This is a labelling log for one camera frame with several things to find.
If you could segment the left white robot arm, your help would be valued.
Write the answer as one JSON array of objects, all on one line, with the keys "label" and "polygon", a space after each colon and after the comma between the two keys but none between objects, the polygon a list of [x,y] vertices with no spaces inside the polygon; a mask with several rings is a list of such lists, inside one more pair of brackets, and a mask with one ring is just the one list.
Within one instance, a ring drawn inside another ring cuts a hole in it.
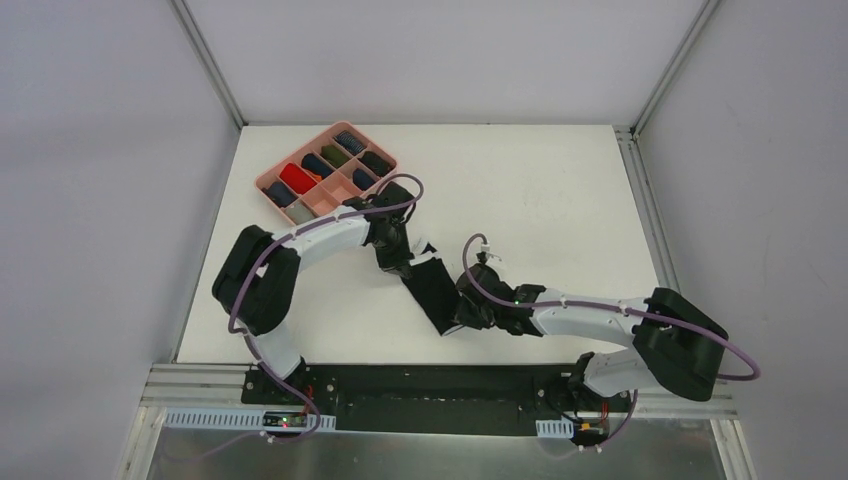
[{"label": "left white robot arm", "polygon": [[266,389],[279,403],[293,404],[305,390],[298,372],[305,361],[284,325],[299,274],[342,251],[372,246],[381,270],[411,278],[414,255],[406,223],[419,198],[388,181],[375,194],[350,198],[283,233],[257,225],[240,232],[213,281],[212,295],[229,316],[229,331],[245,338],[270,374]]}]

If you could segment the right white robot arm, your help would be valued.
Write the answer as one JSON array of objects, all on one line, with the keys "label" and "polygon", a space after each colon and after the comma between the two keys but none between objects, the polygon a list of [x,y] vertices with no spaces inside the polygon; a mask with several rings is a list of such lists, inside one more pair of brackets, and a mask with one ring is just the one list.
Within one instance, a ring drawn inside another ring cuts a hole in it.
[{"label": "right white robot arm", "polygon": [[622,391],[660,386],[687,400],[712,397],[729,336],[678,292],[657,287],[646,298],[567,295],[542,285],[515,288],[478,262],[456,282],[455,320],[514,336],[571,336],[619,346],[582,355],[567,384],[569,400],[583,410]]}]

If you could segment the grey underwear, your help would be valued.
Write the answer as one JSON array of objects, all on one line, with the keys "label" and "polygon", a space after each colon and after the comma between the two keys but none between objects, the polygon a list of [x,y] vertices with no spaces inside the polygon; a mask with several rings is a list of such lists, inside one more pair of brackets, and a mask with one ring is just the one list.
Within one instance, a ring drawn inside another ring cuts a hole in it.
[{"label": "grey underwear", "polygon": [[295,225],[304,224],[316,218],[316,215],[300,200],[285,207],[284,214]]}]

